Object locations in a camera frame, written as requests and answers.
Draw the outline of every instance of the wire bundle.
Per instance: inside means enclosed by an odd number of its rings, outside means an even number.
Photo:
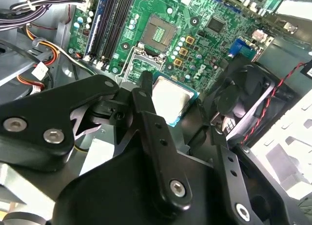
[[[10,10],[0,10],[0,31],[6,31],[31,23],[53,4],[80,4],[85,0],[28,0],[10,6]]]

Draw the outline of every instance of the mounting hole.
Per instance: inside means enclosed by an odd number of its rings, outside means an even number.
[[[168,145],[168,142],[166,142],[166,141],[163,140],[163,139],[160,140],[160,143],[161,143],[163,146],[167,146],[167,145]]]
[[[235,171],[231,170],[232,175],[234,175],[235,177],[237,177],[237,174]]]
[[[155,126],[158,128],[158,129],[161,129],[162,126],[159,124],[159,123],[155,123]]]
[[[116,120],[122,120],[125,117],[125,114],[122,112],[117,112],[114,116]]]
[[[114,85],[111,82],[109,82],[109,81],[105,81],[105,85],[107,85],[109,87],[114,87]]]
[[[146,94],[145,94],[145,92],[139,91],[139,94],[140,94],[141,96],[144,96],[144,97],[146,97]]]

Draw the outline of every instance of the red and black wire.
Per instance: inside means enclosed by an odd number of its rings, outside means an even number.
[[[251,131],[250,131],[250,132],[245,136],[245,138],[242,140],[241,145],[243,145],[243,144],[247,141],[247,139],[255,132],[255,130],[257,129],[257,127],[260,125],[262,119],[264,118],[264,116],[265,116],[265,114],[266,114],[266,112],[267,112],[267,110],[268,110],[268,107],[269,107],[269,105],[270,105],[270,103],[271,103],[272,97],[274,97],[274,95],[275,95],[277,89],[278,89],[278,88],[284,83],[284,81],[285,81],[286,79],[288,79],[297,69],[299,69],[300,67],[302,67],[302,66],[304,66],[304,65],[306,65],[306,64],[307,64],[307,63],[303,63],[303,62],[299,63],[291,72],[289,72],[288,75],[286,75],[286,76],[279,82],[279,84],[278,84],[277,86],[274,87],[274,89],[272,90],[270,96],[267,98],[267,101],[266,101],[266,103],[265,103],[265,106],[263,107],[263,109],[262,109],[262,111],[261,111],[261,116],[260,116],[260,118],[258,119],[258,121],[256,122],[256,124],[252,127]]]

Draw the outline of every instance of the black mounting arm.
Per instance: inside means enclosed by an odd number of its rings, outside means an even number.
[[[63,190],[53,225],[103,221],[261,225],[267,219],[273,224],[309,224],[283,189],[262,174],[264,169],[246,160],[241,149],[236,154],[228,149],[224,134],[206,120],[199,100],[194,114],[205,126],[193,131],[204,133],[197,143],[211,150],[213,165],[177,153],[151,95],[149,72],[142,73],[140,88],[131,92],[97,75],[0,106],[0,161],[40,171],[58,170],[67,162],[75,139],[108,123],[115,126],[115,157]],[[196,143],[191,135],[187,141]],[[240,158],[253,170],[251,179],[265,182],[261,196],[269,215],[262,216],[256,209]],[[278,217],[272,211],[280,212]]]

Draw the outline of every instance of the green circuit board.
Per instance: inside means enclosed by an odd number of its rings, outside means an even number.
[[[97,3],[98,0],[94,1],[93,9]],[[237,38],[252,41],[254,30],[269,27],[266,20],[259,20],[257,14],[235,3],[235,0],[134,0],[106,69],[119,74],[131,48],[143,42],[149,52],[164,54],[161,72],[198,92],[209,90],[222,73],[224,62],[231,60],[228,51],[233,42]],[[88,16],[77,10],[74,22],[79,17]],[[80,28],[73,27],[71,51],[84,54],[89,39],[86,32],[85,23]],[[254,54],[255,51],[246,52],[250,58]],[[128,80],[136,83],[143,70],[157,71],[150,63],[134,60]]]
[[[172,14],[168,14],[168,8],[173,9]],[[219,65],[222,59],[227,58],[228,49],[235,39],[243,37],[251,40],[251,33],[260,27],[253,18],[239,14],[215,0],[192,0],[189,6],[182,4],[181,0],[135,0],[114,59],[110,63],[111,72],[116,69],[121,71],[122,62],[126,60],[130,48],[142,41],[146,34],[146,26],[151,16],[157,16],[176,27],[175,35],[166,51],[167,60],[163,72],[199,92],[208,90],[222,73]],[[207,28],[212,17],[224,24],[219,33]],[[198,20],[198,24],[192,23],[194,19]],[[129,27],[131,20],[136,20],[134,29]],[[195,40],[193,44],[181,41],[181,38],[187,39],[188,36]],[[123,48],[125,43],[130,46],[127,50]],[[145,47],[160,53],[148,44]],[[186,56],[179,54],[177,47],[185,48],[188,51]],[[176,59],[181,60],[182,65],[174,65]],[[196,76],[202,65],[205,69]],[[142,70],[155,71],[155,68],[137,60],[129,80],[136,82]]]

